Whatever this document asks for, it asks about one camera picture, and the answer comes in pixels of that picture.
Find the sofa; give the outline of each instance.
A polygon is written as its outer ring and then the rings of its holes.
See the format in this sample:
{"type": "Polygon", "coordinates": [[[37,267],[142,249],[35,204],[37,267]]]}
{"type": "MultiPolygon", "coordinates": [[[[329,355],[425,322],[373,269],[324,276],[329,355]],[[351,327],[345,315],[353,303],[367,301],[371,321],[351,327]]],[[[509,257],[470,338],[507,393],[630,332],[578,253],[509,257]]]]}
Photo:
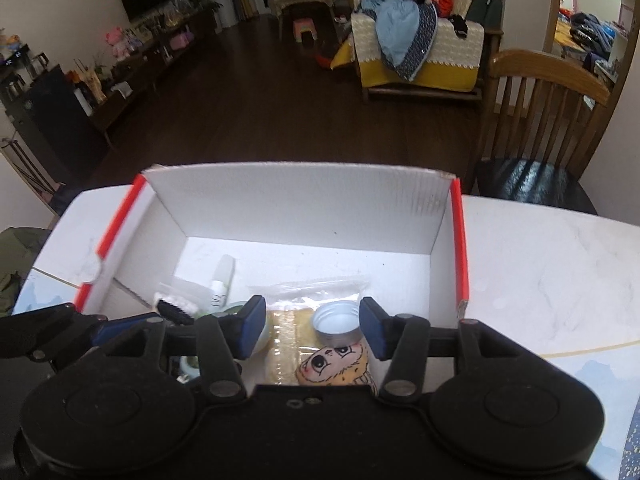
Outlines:
{"type": "MultiPolygon", "coordinates": [[[[353,0],[354,7],[359,1],[353,0]]],[[[383,65],[375,21],[357,12],[351,15],[352,34],[334,57],[332,68],[354,62],[365,101],[370,93],[479,101],[486,61],[500,47],[502,0],[454,0],[454,13],[466,18],[468,38],[458,38],[449,20],[439,18],[430,56],[410,83],[383,65]]]]}

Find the coffee table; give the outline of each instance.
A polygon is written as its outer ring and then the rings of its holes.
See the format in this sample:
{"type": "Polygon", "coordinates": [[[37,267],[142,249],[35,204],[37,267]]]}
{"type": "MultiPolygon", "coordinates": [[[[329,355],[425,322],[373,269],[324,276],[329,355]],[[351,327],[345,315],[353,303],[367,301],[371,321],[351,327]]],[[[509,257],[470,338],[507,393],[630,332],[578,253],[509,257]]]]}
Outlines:
{"type": "Polygon", "coordinates": [[[274,13],[278,18],[278,38],[282,41],[282,22],[283,22],[283,12],[284,10],[292,5],[297,4],[309,4],[314,2],[320,2],[329,7],[329,12],[331,13],[331,20],[334,24],[335,28],[335,15],[334,15],[334,3],[335,0],[268,0],[268,6],[271,9],[271,12],[274,13]]]}

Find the pink stool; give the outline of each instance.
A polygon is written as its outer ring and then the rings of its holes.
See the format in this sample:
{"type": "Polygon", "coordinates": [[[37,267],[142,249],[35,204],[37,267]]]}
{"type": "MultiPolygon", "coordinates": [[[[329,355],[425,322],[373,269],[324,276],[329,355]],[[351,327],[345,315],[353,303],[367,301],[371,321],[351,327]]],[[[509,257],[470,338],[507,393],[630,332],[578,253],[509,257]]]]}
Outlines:
{"type": "Polygon", "coordinates": [[[303,32],[311,32],[314,40],[318,39],[316,26],[314,25],[314,20],[311,18],[301,18],[300,20],[293,21],[293,35],[296,38],[297,43],[302,43],[303,32]]]}

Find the open box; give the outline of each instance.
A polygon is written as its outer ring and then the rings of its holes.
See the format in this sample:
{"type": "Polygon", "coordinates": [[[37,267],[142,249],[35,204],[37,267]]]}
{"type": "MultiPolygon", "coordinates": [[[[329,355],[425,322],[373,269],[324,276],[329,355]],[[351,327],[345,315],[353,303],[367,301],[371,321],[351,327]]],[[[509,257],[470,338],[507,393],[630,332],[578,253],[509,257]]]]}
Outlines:
{"type": "MultiPolygon", "coordinates": [[[[236,259],[229,303],[256,286],[341,276],[367,276],[365,295],[389,314],[433,326],[454,327],[468,301],[454,176],[283,162],[145,171],[98,246],[100,271],[76,308],[111,319],[148,312],[127,289],[153,303],[173,276],[209,286],[223,254],[236,259]]],[[[260,380],[259,367],[245,367],[254,375],[243,373],[246,382],[260,380]]]]}

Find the black chair seat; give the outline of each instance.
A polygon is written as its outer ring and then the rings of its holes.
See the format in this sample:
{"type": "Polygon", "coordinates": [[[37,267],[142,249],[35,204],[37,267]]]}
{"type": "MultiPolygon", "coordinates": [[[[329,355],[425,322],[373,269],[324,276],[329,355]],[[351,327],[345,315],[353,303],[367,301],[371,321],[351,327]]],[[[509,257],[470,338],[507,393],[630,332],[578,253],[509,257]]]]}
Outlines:
{"type": "Polygon", "coordinates": [[[578,181],[567,170],[549,164],[517,158],[483,160],[476,175],[481,196],[598,214],[578,181]]]}

